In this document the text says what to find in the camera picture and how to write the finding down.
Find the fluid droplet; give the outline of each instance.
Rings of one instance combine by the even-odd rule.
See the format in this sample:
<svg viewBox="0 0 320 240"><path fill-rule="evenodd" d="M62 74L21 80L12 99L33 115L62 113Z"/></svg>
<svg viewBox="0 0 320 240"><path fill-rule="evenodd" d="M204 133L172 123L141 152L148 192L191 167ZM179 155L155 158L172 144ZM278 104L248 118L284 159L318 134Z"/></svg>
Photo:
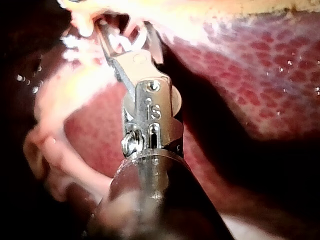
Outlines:
<svg viewBox="0 0 320 240"><path fill-rule="evenodd" d="M17 79L19 82L24 82L26 80L26 77L18 74L15 79Z"/></svg>
<svg viewBox="0 0 320 240"><path fill-rule="evenodd" d="M33 93L33 94L36 94L36 93L38 92L38 90L39 90L39 88L38 88L37 86L34 86L34 87L32 88L32 93Z"/></svg>

